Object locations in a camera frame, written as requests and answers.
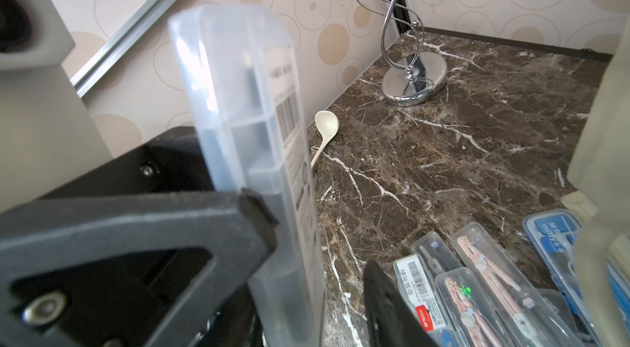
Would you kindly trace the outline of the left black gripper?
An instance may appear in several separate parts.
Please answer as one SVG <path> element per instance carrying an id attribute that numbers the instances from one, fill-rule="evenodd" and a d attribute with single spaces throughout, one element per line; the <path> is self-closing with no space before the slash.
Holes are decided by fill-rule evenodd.
<path id="1" fill-rule="evenodd" d="M 248 281 L 277 248 L 175 128 L 1 216 L 4 346 L 258 346 Z"/>

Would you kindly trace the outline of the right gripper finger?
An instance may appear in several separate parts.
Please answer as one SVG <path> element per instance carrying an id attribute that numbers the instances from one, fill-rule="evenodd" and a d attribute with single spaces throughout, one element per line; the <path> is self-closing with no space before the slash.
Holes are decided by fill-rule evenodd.
<path id="1" fill-rule="evenodd" d="M 437 346 L 377 262 L 366 263 L 363 279 L 364 307 L 371 346 Z"/>

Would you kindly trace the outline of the clear case red label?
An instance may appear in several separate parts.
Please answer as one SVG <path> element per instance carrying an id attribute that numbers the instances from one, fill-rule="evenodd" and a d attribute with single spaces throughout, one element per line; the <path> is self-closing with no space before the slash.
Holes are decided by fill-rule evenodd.
<path id="1" fill-rule="evenodd" d="M 393 268 L 403 300 L 434 342 L 438 346 L 466 346 L 421 256 L 413 254 L 397 259 Z"/>

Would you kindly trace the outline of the clear case green compass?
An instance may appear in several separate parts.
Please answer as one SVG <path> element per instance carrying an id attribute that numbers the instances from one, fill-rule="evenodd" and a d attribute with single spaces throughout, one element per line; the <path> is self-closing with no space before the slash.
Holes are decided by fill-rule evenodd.
<path id="1" fill-rule="evenodd" d="M 413 242 L 410 249 L 423 258 L 433 278 L 464 266 L 458 255 L 434 231 Z"/>

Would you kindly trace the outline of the clear case barcode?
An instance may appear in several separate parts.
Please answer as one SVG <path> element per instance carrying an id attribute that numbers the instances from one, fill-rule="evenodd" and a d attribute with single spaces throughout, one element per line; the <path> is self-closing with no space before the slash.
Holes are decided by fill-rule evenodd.
<path id="1" fill-rule="evenodd" d="M 168 28 L 214 188 L 254 191 L 277 219 L 249 281 L 267 343 L 319 346 L 326 278 L 293 37 L 257 5 L 188 9 Z"/>

